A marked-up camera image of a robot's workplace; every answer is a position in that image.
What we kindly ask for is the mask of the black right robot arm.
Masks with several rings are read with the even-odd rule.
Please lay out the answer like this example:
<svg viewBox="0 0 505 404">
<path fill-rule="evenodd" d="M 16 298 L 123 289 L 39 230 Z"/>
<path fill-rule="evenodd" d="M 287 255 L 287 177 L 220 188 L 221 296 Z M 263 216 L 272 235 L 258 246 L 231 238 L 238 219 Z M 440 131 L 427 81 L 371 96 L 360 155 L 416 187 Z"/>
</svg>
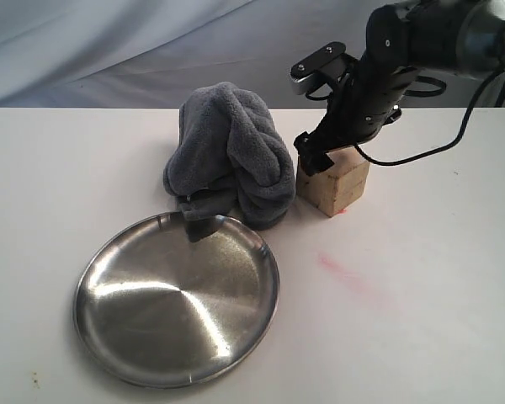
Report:
<svg viewBox="0 0 505 404">
<path fill-rule="evenodd" d="M 399 100 L 444 93 L 441 80 L 423 70 L 482 77 L 457 136 L 448 144 L 399 161 L 407 164 L 456 146 L 472 110 L 486 87 L 505 72 L 505 1 L 404 1 L 377 8 L 365 30 L 360 58 L 342 42 L 330 42 L 290 69 L 295 92 L 315 99 L 330 88 L 327 112 L 312 132 L 298 135 L 294 146 L 301 169 L 309 176 L 333 166 L 330 152 L 374 139 L 383 126 L 401 116 Z"/>
</svg>

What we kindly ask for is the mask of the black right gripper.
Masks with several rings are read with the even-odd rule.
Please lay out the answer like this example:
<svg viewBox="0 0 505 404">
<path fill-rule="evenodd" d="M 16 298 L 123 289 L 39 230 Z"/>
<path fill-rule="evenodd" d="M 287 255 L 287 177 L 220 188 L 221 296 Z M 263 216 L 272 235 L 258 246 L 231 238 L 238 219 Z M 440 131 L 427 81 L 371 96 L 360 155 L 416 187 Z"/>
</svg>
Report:
<svg viewBox="0 0 505 404">
<path fill-rule="evenodd" d="M 332 167 L 327 152 L 373 139 L 418 74 L 416 67 L 382 66 L 362 55 L 315 132 L 304 131 L 294 140 L 305 174 Z"/>
</svg>

